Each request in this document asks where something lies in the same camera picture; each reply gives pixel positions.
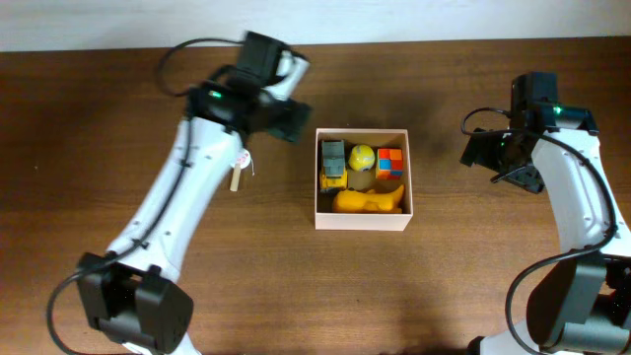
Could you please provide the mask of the yellow grey toy truck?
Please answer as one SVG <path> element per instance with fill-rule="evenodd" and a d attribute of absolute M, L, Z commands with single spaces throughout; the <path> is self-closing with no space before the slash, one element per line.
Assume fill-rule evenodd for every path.
<path fill-rule="evenodd" d="M 347 186 L 345 142 L 343 140 L 322 141 L 319 172 L 320 191 L 345 190 Z"/>

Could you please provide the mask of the colourful puzzle cube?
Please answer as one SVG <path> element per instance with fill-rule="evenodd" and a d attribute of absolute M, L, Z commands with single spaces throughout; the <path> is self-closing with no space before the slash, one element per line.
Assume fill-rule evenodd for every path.
<path fill-rule="evenodd" d="M 401 149 L 380 148 L 377 151 L 376 179 L 395 180 L 403 175 L 403 154 Z"/>

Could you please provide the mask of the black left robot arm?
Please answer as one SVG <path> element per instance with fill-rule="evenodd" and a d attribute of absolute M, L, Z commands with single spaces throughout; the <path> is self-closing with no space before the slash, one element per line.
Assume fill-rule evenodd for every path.
<path fill-rule="evenodd" d="M 139 209 L 105 254 L 85 253 L 76 283 L 90 328 L 134 354 L 194 354 L 193 301 L 176 282 L 216 189 L 258 131 L 289 141 L 310 107 L 291 95 L 310 66 L 289 49 L 244 49 L 186 93 L 174 145 Z"/>

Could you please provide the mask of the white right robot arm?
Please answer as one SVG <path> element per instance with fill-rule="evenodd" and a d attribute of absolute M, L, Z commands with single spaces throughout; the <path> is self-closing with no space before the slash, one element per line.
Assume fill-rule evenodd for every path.
<path fill-rule="evenodd" d="M 477 128 L 461 162 L 548 194 L 561 251 L 527 267 L 507 292 L 507 329 L 473 339 L 470 354 L 627 354 L 630 229 L 604 173 L 591 113 L 534 102 Z"/>

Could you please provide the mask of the pink cardboard box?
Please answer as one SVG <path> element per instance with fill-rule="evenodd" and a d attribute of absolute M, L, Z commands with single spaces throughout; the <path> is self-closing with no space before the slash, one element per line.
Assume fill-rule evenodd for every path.
<path fill-rule="evenodd" d="M 402 150 L 403 173 L 399 180 L 378 180 L 375 172 L 349 172 L 348 185 L 364 191 L 394 191 L 404 185 L 404 194 L 399 214 L 363 214 L 334 213 L 331 209 L 333 192 L 323 193 L 319 189 L 319 168 L 321 162 L 321 142 L 343 140 L 350 149 L 357 144 L 378 148 Z M 318 128 L 315 131 L 315 228 L 317 230 L 367 230 L 367 231 L 404 231 L 414 215 L 411 179 L 410 147 L 406 129 L 370 129 L 370 128 Z"/>

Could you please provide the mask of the pig face rattle drum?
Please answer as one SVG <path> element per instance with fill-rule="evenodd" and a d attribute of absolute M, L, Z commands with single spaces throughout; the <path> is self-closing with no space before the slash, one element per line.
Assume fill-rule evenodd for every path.
<path fill-rule="evenodd" d="M 237 192 L 241 181 L 242 172 L 249 166 L 253 166 L 252 154 L 247 149 L 241 149 L 237 159 L 233 162 L 233 173 L 230 182 L 230 191 Z"/>

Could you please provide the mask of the orange rubber dolphin toy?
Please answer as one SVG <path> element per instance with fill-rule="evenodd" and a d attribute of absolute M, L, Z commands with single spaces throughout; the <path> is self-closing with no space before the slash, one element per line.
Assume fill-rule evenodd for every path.
<path fill-rule="evenodd" d="M 388 193 L 376 193 L 374 189 L 344 190 L 336 194 L 331 209 L 334 213 L 400 214 L 404 192 L 403 185 Z"/>

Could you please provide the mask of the yellow ball toy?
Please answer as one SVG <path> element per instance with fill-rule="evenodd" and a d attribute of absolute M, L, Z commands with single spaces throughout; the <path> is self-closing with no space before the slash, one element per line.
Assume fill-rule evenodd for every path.
<path fill-rule="evenodd" d="M 375 164 L 376 156 L 372 147 L 355 145 L 349 155 L 348 165 L 355 172 L 369 171 Z"/>

